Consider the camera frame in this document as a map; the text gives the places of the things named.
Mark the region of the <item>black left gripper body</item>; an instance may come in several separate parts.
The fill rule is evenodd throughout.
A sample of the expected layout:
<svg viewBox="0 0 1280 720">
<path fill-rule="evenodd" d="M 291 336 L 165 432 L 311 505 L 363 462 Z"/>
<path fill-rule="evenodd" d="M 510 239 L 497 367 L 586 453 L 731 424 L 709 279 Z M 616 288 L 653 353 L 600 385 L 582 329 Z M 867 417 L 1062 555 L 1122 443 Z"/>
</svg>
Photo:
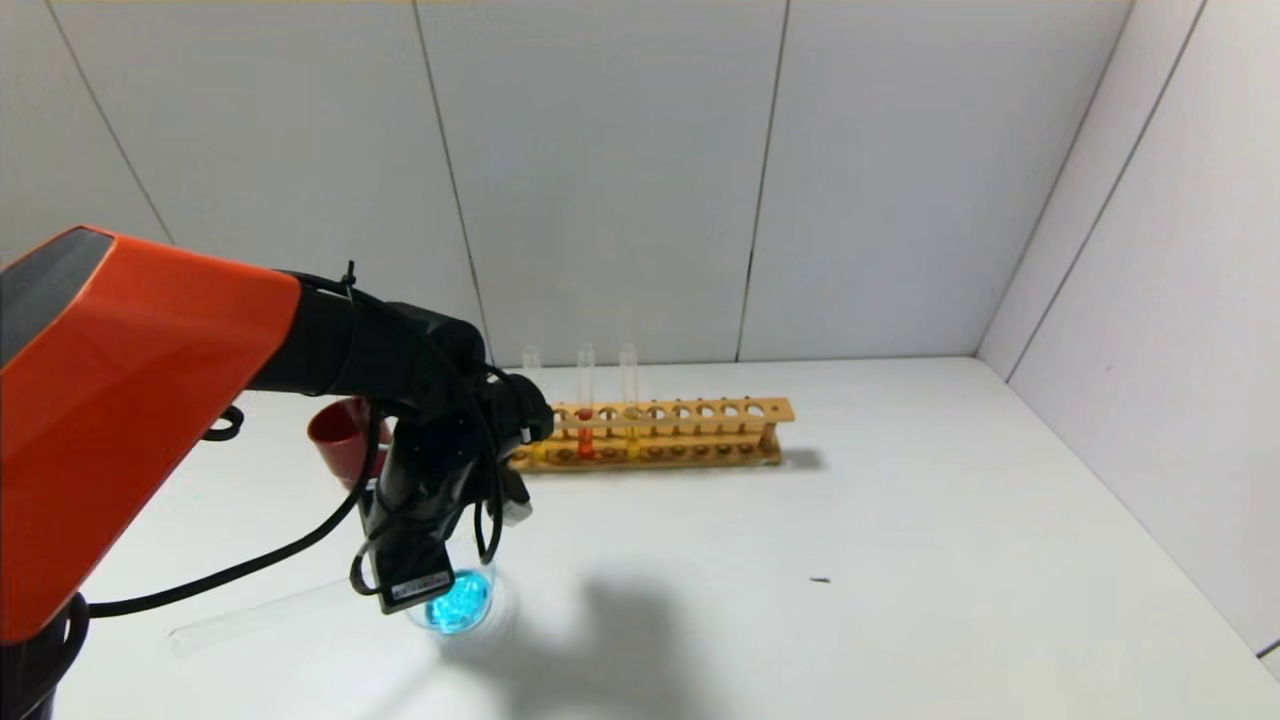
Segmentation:
<svg viewBox="0 0 1280 720">
<path fill-rule="evenodd" d="M 390 451 L 362 493 L 358 593 L 384 615 L 443 596 L 454 584 L 445 548 L 456 528 L 456 468 Z"/>
</svg>

